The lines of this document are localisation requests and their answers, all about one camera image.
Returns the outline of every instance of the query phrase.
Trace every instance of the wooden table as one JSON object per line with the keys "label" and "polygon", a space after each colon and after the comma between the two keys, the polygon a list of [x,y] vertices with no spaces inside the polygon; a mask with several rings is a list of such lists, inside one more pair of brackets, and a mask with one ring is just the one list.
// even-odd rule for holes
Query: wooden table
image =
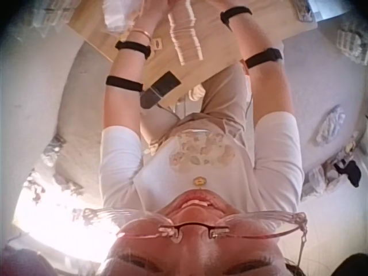
{"label": "wooden table", "polygon": [[[170,24],[164,20],[154,34],[154,38],[162,39],[163,49],[156,52],[144,69],[144,87],[150,87],[167,71],[171,71],[182,82],[162,99],[164,106],[174,104],[196,85],[242,59],[233,34],[220,21],[218,11],[204,0],[192,0],[192,3],[198,18],[195,29],[204,60],[181,66],[171,41]],[[315,22],[299,22],[291,0],[248,0],[247,3],[254,18],[276,43],[317,28]],[[104,31],[102,0],[83,0],[69,26],[107,59],[114,60],[117,38]]]}

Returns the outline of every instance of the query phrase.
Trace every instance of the bright light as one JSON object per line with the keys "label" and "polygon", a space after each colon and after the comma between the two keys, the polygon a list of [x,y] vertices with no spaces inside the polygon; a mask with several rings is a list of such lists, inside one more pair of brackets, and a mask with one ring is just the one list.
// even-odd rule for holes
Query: bright light
{"label": "bright light", "polygon": [[73,222],[71,209],[75,208],[73,203],[76,200],[62,192],[46,192],[36,207],[30,192],[23,189],[14,223],[37,241],[60,252],[82,260],[101,262],[116,236],[101,228],[86,227],[81,221]]}

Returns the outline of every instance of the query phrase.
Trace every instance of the hand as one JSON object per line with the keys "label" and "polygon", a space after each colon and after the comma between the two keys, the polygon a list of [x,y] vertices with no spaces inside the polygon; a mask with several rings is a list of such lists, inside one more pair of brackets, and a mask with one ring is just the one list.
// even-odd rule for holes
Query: hand
{"label": "hand", "polygon": [[232,7],[247,6],[247,0],[206,0],[221,12],[224,12]]}
{"label": "hand", "polygon": [[178,0],[143,0],[139,21],[157,25]]}

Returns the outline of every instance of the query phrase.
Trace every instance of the mouth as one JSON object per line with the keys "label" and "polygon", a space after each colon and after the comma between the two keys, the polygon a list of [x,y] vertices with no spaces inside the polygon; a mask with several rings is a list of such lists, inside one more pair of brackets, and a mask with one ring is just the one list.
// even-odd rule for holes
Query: mouth
{"label": "mouth", "polygon": [[223,215],[227,212],[226,202],[216,194],[207,190],[188,191],[176,198],[174,202],[164,208],[163,211],[167,217],[170,217],[190,206],[216,210]]}

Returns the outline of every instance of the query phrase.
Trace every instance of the khaki pants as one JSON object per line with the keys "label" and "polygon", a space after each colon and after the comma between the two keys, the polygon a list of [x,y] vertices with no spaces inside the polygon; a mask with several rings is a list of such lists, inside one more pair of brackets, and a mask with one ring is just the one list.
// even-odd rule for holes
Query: khaki pants
{"label": "khaki pants", "polygon": [[193,127],[198,129],[203,124],[212,125],[246,145],[247,84],[242,64],[226,68],[202,85],[206,94],[200,113],[192,113],[181,120],[158,106],[142,112],[141,134],[150,147],[157,148],[176,133]]}

